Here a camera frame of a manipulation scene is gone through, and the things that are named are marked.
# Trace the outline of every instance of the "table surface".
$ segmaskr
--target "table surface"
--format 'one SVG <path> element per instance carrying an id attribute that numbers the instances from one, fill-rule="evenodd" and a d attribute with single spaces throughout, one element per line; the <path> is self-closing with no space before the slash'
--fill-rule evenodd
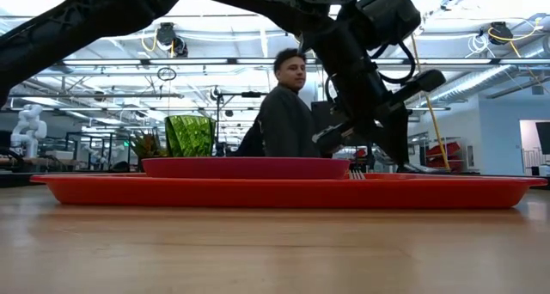
<path id="1" fill-rule="evenodd" d="M 505 211 L 59 205 L 0 189 L 0 293 L 548 293 L 548 191 Z"/>

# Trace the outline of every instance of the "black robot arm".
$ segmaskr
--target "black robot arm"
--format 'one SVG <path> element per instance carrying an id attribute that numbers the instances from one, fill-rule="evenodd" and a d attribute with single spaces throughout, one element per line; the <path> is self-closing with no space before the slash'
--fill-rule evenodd
<path id="1" fill-rule="evenodd" d="M 179 0 L 66 0 L 58 7 L 0 37 L 0 95 L 46 67 L 101 37 L 124 35 L 149 26 Z M 367 50 L 402 45 L 419 24 L 410 0 L 213 0 L 265 15 L 313 49 L 338 93 L 336 109 L 349 120 L 315 137 L 330 150 L 352 132 L 372 139 L 403 168 L 408 162 L 403 101 L 444 83 L 431 70 L 396 81 L 389 92 Z M 331 5 L 342 5 L 336 20 Z"/>

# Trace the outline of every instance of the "orange tray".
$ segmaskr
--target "orange tray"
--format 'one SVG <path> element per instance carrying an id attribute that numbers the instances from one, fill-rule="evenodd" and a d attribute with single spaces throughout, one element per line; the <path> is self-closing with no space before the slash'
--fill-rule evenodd
<path id="1" fill-rule="evenodd" d="M 541 178 L 366 174 L 367 180 L 219 180 L 145 174 L 37 175 L 72 205 L 292 208 L 509 208 Z"/>

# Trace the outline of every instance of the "green vase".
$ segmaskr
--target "green vase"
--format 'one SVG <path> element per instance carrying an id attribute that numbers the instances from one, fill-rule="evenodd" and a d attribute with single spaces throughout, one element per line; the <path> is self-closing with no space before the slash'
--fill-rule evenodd
<path id="1" fill-rule="evenodd" d="M 212 156 L 216 131 L 214 119 L 181 115 L 167 117 L 164 122 L 169 156 Z"/>

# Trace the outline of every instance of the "exposed ductwork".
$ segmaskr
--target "exposed ductwork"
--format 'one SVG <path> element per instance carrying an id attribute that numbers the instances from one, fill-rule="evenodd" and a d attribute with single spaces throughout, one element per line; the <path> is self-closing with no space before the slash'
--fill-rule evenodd
<path id="1" fill-rule="evenodd" d="M 550 58 L 550 35 L 523 46 L 519 52 L 523 58 Z M 506 57 L 517 58 L 517 55 L 511 53 Z M 451 103 L 465 100 L 484 89 L 492 88 L 508 76 L 514 77 L 519 71 L 519 65 L 509 64 L 496 66 L 482 72 L 469 73 L 432 92 L 431 101 Z M 426 101 L 418 100 L 411 105 L 412 107 L 423 107 L 426 105 Z"/>

